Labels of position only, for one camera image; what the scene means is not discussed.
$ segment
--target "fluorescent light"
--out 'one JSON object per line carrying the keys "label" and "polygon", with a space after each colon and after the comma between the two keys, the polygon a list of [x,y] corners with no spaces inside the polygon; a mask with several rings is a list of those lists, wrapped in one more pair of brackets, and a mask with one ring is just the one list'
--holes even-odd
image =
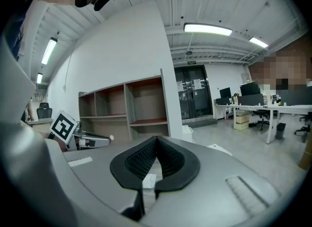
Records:
{"label": "fluorescent light", "polygon": [[186,33],[212,33],[229,36],[232,30],[225,27],[213,26],[201,23],[185,23],[184,32]]}
{"label": "fluorescent light", "polygon": [[252,37],[249,41],[252,42],[252,43],[255,43],[255,44],[259,45],[259,46],[262,46],[262,47],[267,47],[268,46],[264,42],[262,42],[260,40],[257,40],[255,37]]}
{"label": "fluorescent light", "polygon": [[49,43],[47,45],[47,48],[44,51],[42,61],[41,61],[42,64],[47,65],[49,58],[52,54],[52,51],[53,51],[55,45],[57,44],[57,42],[58,42],[57,39],[51,37],[51,39],[49,40]]}
{"label": "fluorescent light", "polygon": [[42,80],[42,73],[38,73],[38,75],[37,75],[37,84],[41,84],[41,80]]}

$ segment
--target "glass door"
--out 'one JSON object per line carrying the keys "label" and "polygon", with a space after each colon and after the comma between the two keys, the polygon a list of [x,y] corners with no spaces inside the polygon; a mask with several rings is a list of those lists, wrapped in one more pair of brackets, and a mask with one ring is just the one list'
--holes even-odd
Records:
{"label": "glass door", "polygon": [[182,119],[212,114],[209,84],[203,66],[175,68]]}

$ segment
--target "gray floor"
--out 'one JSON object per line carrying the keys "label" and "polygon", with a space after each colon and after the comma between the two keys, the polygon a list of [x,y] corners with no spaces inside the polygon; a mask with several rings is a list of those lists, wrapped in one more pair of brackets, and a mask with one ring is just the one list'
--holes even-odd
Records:
{"label": "gray floor", "polygon": [[[284,139],[274,139],[276,119],[271,135],[271,143],[266,144],[268,125],[247,128],[242,131],[233,129],[233,119],[219,121],[218,124],[194,128],[193,140],[196,144],[208,146],[217,144],[233,154],[235,158],[266,177],[281,193],[298,184],[306,172],[298,163],[306,147],[300,136],[293,132],[304,122],[301,115],[282,114],[280,122],[286,123]],[[259,116],[251,116],[250,122],[257,122]]]}

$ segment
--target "black office chair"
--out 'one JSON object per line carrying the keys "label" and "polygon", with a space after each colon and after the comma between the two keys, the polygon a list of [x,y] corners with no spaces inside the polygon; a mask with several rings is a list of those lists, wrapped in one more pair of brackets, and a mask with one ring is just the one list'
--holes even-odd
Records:
{"label": "black office chair", "polygon": [[297,132],[304,132],[304,134],[302,135],[302,142],[305,142],[306,138],[307,138],[307,134],[310,132],[310,126],[311,126],[311,121],[312,121],[312,112],[309,112],[303,118],[305,119],[305,124],[307,124],[308,120],[310,120],[310,123],[301,127],[299,130],[296,130],[294,132],[294,135],[297,135]]}
{"label": "black office chair", "polygon": [[52,117],[52,108],[38,108],[38,119],[47,119]]}
{"label": "black office chair", "polygon": [[42,103],[40,103],[39,108],[50,108],[49,103],[42,102]]}
{"label": "black office chair", "polygon": [[253,123],[253,125],[261,124],[261,131],[263,130],[264,124],[270,125],[270,119],[268,118],[268,116],[270,115],[270,111],[257,110],[257,111],[253,111],[253,114],[259,115],[259,117],[262,118],[262,120],[259,120],[257,123]]}

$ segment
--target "computer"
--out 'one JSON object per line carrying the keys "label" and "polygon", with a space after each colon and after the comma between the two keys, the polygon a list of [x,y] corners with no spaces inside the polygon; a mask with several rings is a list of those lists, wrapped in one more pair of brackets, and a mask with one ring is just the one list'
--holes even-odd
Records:
{"label": "computer", "polygon": [[260,88],[256,82],[241,85],[240,91],[242,96],[260,94]]}
{"label": "computer", "polygon": [[230,88],[228,87],[228,88],[224,88],[224,89],[220,90],[220,96],[222,98],[231,98],[232,96],[231,96]]}

